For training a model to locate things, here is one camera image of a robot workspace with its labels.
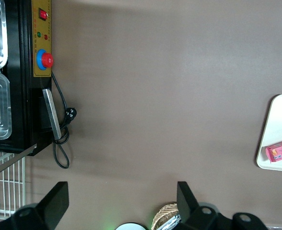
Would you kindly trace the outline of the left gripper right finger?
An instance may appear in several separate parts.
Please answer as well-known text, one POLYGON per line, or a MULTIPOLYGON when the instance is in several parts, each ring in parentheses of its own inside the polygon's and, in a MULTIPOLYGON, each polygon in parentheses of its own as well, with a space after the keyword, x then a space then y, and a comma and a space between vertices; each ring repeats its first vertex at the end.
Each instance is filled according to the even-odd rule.
POLYGON ((178 230, 266 230, 255 215, 238 212, 227 218, 210 205, 200 205, 187 182, 177 183, 178 230))

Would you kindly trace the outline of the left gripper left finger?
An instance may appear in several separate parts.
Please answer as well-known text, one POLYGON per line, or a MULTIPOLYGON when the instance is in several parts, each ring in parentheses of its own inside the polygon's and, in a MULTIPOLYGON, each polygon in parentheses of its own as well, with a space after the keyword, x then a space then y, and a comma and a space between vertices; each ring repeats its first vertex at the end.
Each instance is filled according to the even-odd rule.
POLYGON ((24 206, 0 221, 0 230, 54 230, 68 207, 68 183, 58 182, 39 203, 24 206))

